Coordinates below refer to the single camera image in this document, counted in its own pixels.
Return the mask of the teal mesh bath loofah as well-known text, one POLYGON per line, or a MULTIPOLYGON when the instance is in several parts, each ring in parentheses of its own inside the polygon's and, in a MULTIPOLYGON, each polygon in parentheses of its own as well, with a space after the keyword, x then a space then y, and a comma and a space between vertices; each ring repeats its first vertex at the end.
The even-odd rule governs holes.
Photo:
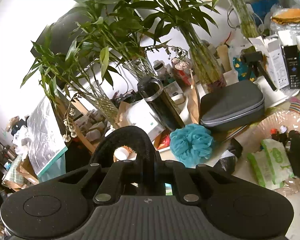
POLYGON ((214 144, 210 130, 198 124, 188 124, 170 133, 170 150, 186 167, 209 160, 214 144))

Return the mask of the white orange cream bottle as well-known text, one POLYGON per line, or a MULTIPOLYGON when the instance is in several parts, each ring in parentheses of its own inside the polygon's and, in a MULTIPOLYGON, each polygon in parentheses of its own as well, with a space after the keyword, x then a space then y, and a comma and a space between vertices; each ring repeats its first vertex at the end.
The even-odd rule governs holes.
POLYGON ((122 146, 114 151, 114 161, 135 160, 136 153, 128 146, 122 146))

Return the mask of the silver foil bag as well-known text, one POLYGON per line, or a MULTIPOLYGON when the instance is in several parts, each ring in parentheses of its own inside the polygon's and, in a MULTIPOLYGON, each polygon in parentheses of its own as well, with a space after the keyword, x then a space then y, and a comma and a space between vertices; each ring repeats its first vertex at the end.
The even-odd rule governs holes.
POLYGON ((65 152, 68 148, 47 97, 30 115, 27 127, 31 139, 28 156, 39 182, 65 174, 65 152))

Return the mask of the black crumpled wrapper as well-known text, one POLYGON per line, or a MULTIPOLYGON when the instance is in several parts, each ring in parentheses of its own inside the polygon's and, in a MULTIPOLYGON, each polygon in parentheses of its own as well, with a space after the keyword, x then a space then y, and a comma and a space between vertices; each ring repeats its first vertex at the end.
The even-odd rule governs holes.
POLYGON ((227 174, 233 174, 235 171, 236 163, 242 156, 242 151, 242 145, 235 138, 232 138, 230 140, 228 148, 225 152, 223 152, 213 168, 217 171, 226 172, 227 174))

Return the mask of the brown paper bag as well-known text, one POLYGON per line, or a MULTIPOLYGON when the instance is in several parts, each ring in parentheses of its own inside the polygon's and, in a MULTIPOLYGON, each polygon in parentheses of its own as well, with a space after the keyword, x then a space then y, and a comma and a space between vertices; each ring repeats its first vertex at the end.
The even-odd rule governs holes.
POLYGON ((190 70, 191 76, 191 86, 188 92, 188 104, 187 109, 190 114, 190 118, 193 123, 199 124, 199 114, 200 114, 200 98, 198 94, 198 89, 196 86, 196 82, 194 80, 193 71, 190 70))

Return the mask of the bamboo plant in glass vase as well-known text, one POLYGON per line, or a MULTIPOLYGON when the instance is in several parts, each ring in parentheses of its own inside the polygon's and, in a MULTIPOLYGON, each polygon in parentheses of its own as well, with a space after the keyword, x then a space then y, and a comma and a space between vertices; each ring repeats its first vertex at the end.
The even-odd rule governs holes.
POLYGON ((112 16, 114 7, 122 0, 74 0, 77 4, 69 13, 85 16, 77 22, 71 34, 75 37, 66 53, 54 52, 51 48, 54 26, 49 26, 43 42, 33 42, 37 55, 22 83, 35 73, 40 74, 39 84, 45 95, 57 103, 57 82, 64 84, 65 93, 84 98, 101 111, 113 127, 117 127, 117 107, 101 88, 101 82, 110 85, 112 63, 129 59, 129 50, 123 37, 127 31, 121 28, 124 18, 112 16), (101 72, 97 79, 94 67, 101 72))

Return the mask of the grey zippered hard case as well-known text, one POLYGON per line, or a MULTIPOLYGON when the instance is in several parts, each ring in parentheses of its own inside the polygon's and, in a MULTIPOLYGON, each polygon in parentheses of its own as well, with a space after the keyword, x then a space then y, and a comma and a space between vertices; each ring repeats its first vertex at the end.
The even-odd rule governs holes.
POLYGON ((255 122, 264 110, 262 91, 244 80, 204 95, 198 122, 211 132, 225 132, 255 122))

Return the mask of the green tissue pack in basket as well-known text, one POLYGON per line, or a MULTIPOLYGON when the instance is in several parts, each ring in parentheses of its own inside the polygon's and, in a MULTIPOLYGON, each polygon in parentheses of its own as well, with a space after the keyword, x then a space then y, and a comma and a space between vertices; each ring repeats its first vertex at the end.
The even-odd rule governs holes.
POLYGON ((275 190, 283 187, 283 182, 294 177, 292 166, 283 143, 264 139, 262 150, 248 153, 247 158, 256 175, 257 182, 266 189, 275 190))

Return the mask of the bamboo plant in crystal vase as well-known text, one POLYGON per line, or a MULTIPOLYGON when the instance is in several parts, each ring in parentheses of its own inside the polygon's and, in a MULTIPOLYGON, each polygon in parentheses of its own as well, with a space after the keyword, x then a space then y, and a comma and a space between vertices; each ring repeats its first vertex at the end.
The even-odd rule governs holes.
POLYGON ((143 19, 130 6, 139 0, 77 0, 89 21, 78 25, 83 35, 79 47, 93 60, 106 54, 110 63, 121 65, 137 80, 156 77, 147 52, 157 51, 164 45, 156 40, 142 46, 143 38, 155 36, 143 25, 143 19))

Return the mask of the black pouch in basket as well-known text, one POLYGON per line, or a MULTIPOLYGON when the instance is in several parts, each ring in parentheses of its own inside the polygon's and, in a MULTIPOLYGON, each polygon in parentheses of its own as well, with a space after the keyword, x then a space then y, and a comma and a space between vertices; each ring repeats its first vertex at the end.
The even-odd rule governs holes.
POLYGON ((296 130, 289 131, 288 140, 290 142, 290 149, 287 155, 294 174, 300 178, 300 133, 296 130))

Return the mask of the small black tripod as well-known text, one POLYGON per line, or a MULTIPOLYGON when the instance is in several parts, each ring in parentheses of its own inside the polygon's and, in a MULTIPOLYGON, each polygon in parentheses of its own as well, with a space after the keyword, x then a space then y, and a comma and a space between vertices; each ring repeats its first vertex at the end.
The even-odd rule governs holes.
POLYGON ((254 73, 255 77, 258 78, 259 75, 263 75, 267 83, 270 85, 271 89, 273 91, 276 91, 277 88, 274 85, 273 81, 271 80, 270 76, 266 72, 263 64, 263 54, 261 51, 256 51, 253 53, 244 53, 241 56, 241 60, 243 63, 245 63, 248 67, 247 74, 245 78, 247 80, 250 80, 250 76, 252 73, 254 73))

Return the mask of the tall bamboo plant vase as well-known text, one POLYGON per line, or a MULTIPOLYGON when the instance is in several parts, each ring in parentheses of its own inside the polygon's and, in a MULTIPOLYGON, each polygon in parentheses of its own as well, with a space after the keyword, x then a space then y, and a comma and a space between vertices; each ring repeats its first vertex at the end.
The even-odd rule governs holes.
POLYGON ((142 25, 150 29, 155 20, 159 20, 153 34, 155 41, 167 35, 172 28, 181 32, 189 46, 194 72, 209 93, 226 86, 221 65, 199 39, 193 27, 199 26, 209 34, 207 22, 216 24, 210 15, 201 10, 201 7, 205 7, 202 0, 139 0, 130 6, 153 11, 143 20, 142 25))

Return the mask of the white product box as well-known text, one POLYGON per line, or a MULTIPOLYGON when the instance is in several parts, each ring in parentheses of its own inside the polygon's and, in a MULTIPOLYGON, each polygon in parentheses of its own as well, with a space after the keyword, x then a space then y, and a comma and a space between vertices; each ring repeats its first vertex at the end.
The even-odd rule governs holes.
POLYGON ((261 51, 266 57, 266 71, 269 74, 277 89, 289 85, 285 61, 281 48, 281 41, 278 35, 271 35, 266 38, 261 36, 249 38, 251 44, 257 51, 261 51))

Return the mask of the black product box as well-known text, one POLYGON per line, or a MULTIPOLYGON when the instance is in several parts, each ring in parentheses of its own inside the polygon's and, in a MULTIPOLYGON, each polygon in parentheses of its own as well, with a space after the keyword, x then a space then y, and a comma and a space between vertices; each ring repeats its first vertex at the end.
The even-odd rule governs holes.
POLYGON ((290 89, 300 89, 300 52, 298 46, 284 46, 283 53, 290 89))

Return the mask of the far right bamboo plant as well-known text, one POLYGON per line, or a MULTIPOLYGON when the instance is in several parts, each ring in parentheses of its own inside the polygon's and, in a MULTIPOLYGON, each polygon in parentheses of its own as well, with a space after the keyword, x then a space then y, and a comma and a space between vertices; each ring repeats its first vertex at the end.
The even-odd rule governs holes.
POLYGON ((256 38, 260 32, 244 0, 230 0, 239 19, 241 32, 245 38, 256 38))

